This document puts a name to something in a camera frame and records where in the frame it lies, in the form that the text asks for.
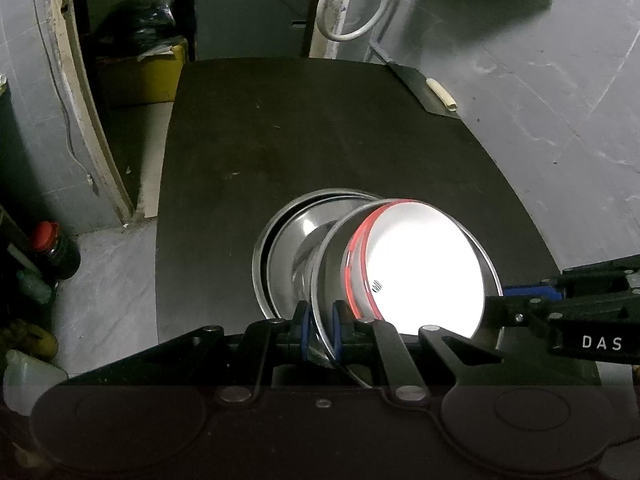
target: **stainless steel bowl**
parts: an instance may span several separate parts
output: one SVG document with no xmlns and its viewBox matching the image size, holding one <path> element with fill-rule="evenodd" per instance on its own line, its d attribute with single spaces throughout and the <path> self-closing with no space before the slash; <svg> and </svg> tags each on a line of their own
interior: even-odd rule
<svg viewBox="0 0 640 480">
<path fill-rule="evenodd" d="M 362 221 L 389 202 L 392 200 L 381 200 L 359 190 L 318 190 L 278 211 L 255 245 L 254 291 L 264 316 L 290 319 L 299 300 L 310 301 L 318 330 L 318 341 L 312 343 L 311 351 L 325 364 L 333 357 L 328 336 L 332 304 L 345 299 L 340 275 L 344 250 Z M 485 295 L 501 296 L 500 281 L 486 251 L 464 226 L 451 220 L 474 249 Z M 474 335 L 474 339 L 490 346 L 496 345 L 498 337 L 498 331 L 488 331 L 482 326 Z"/>
<path fill-rule="evenodd" d="M 252 275 L 258 304 L 267 318 L 293 316 L 309 300 L 312 263 L 336 221 L 378 197 L 353 189 L 321 189 L 280 209 L 254 248 Z"/>
</svg>

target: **concrete floor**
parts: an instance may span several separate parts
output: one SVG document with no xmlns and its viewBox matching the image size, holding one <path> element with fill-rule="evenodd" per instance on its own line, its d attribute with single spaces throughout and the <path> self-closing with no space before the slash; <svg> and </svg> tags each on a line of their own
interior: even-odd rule
<svg viewBox="0 0 640 480">
<path fill-rule="evenodd" d="M 156 220 L 77 238 L 82 263 L 60 283 L 52 331 L 54 364 L 70 376 L 158 344 Z"/>
</svg>

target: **black table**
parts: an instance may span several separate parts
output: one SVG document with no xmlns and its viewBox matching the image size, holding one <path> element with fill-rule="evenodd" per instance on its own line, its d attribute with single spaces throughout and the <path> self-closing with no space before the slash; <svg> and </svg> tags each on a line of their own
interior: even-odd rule
<svg viewBox="0 0 640 480">
<path fill-rule="evenodd" d="M 269 218 L 326 187 L 424 200 L 464 224 L 503 285 L 558 272 L 462 121 L 426 113 L 385 66 L 324 59 L 189 64 L 169 126 L 156 241 L 160 341 L 262 318 L 251 277 Z"/>
</svg>

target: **plastic jug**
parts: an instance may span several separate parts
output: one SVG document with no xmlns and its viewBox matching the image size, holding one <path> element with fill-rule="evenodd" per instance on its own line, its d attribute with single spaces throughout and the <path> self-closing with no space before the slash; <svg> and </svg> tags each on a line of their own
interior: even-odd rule
<svg viewBox="0 0 640 480">
<path fill-rule="evenodd" d="M 10 410 L 21 415 L 31 415 L 36 401 L 44 392 L 68 379 L 64 370 L 17 350 L 9 350 L 6 361 L 2 378 L 4 402 Z"/>
</svg>

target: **screw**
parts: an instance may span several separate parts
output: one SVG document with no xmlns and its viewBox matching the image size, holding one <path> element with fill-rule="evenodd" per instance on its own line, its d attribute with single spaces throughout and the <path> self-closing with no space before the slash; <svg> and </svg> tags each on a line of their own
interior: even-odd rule
<svg viewBox="0 0 640 480">
<path fill-rule="evenodd" d="M 251 392 L 244 386 L 226 386 L 220 390 L 219 395 L 225 402 L 245 402 L 251 399 Z"/>
<path fill-rule="evenodd" d="M 413 386 L 409 384 L 407 386 L 400 386 L 396 388 L 396 397 L 402 402 L 420 402 L 427 396 L 427 392 L 420 386 Z"/>
<path fill-rule="evenodd" d="M 318 399 L 316 400 L 316 408 L 330 408 L 331 401 L 329 399 Z"/>
</svg>

